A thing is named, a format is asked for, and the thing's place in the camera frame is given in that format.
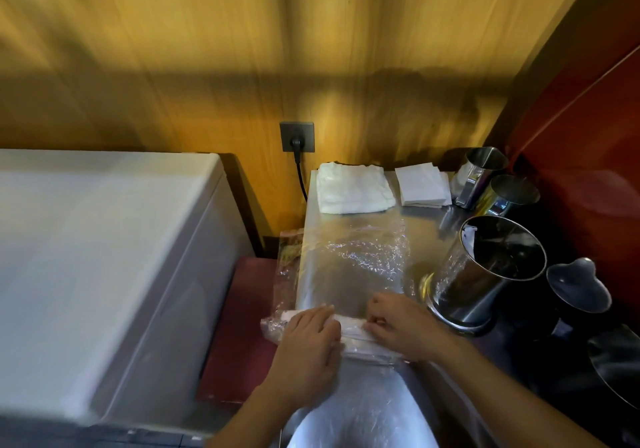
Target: white appliance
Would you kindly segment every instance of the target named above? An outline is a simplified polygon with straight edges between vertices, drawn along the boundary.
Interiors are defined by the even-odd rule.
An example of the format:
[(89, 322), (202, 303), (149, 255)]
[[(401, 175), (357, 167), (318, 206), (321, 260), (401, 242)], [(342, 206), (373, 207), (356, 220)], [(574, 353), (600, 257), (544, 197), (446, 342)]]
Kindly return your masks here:
[(242, 255), (216, 154), (0, 150), (0, 413), (184, 427)]

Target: electrical outlet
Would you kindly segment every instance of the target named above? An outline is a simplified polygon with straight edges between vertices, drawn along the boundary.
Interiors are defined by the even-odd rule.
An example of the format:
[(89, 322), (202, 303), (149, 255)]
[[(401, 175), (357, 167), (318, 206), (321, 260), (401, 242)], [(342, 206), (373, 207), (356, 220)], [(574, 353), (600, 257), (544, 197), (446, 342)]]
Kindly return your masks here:
[(300, 121), (280, 122), (280, 137), (282, 138), (282, 151), (292, 152), (291, 138), (303, 137), (305, 145), (302, 153), (313, 153), (316, 151), (316, 141), (314, 139), (314, 124)]

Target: black plug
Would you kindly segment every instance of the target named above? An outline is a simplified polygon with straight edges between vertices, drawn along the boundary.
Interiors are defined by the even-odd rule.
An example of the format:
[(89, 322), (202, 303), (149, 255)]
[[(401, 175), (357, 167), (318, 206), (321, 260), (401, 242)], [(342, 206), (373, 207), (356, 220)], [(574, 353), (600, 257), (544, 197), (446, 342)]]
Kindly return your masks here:
[(302, 169), (300, 168), (300, 156), (302, 150), (305, 148), (305, 137), (302, 135), (296, 135), (291, 138), (291, 148), (293, 148), (293, 158), (296, 161), (296, 167), (298, 169), (298, 180), (300, 181), (300, 188), (302, 189), (302, 195), (305, 196), (305, 202), (307, 201), (307, 191), (305, 190), (305, 181), (302, 180)]

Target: person's left hand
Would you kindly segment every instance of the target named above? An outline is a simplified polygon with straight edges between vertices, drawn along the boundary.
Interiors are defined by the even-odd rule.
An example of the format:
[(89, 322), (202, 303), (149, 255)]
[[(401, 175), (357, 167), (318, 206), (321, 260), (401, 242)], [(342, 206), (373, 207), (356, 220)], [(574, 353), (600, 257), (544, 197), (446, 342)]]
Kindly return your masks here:
[(284, 330), (262, 387), (293, 410), (309, 406), (325, 391), (340, 363), (340, 322), (326, 321), (333, 307), (295, 315)]

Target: dark red object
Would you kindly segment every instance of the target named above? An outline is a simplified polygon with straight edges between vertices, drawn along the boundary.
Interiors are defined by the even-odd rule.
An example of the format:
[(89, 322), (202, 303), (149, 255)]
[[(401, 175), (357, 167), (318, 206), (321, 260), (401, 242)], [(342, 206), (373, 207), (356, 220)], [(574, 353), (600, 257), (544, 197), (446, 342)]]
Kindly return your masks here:
[(640, 326), (640, 0), (612, 0), (508, 140), (623, 320)]
[(220, 313), (196, 397), (243, 403), (265, 379), (276, 346), (260, 331), (271, 314), (275, 259), (242, 257)]

